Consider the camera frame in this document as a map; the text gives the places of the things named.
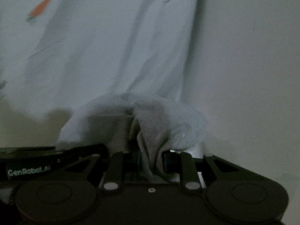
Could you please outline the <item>grey blue garment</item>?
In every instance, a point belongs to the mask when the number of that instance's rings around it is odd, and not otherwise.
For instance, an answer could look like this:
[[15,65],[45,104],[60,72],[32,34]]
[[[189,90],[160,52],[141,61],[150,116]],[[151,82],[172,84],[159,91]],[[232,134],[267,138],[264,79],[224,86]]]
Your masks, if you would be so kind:
[[193,107],[145,94],[106,94],[76,110],[61,129],[56,149],[103,144],[111,155],[141,153],[141,175],[151,183],[178,182],[163,170],[162,153],[201,156],[207,119]]

